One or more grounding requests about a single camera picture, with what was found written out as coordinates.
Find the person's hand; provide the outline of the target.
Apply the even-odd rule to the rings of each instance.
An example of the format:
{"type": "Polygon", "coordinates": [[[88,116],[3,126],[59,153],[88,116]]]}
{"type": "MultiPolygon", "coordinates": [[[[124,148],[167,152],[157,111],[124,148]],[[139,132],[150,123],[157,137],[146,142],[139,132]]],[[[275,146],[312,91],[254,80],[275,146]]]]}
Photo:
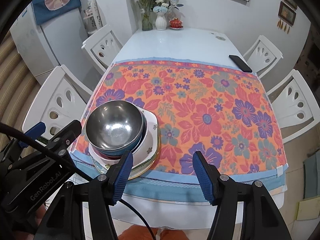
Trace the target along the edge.
{"type": "Polygon", "coordinates": [[[34,236],[37,233],[37,230],[44,218],[44,215],[47,212],[47,207],[45,204],[42,204],[35,212],[31,214],[31,216],[27,219],[28,227],[27,227],[27,237],[26,239],[34,239],[34,236]]]}

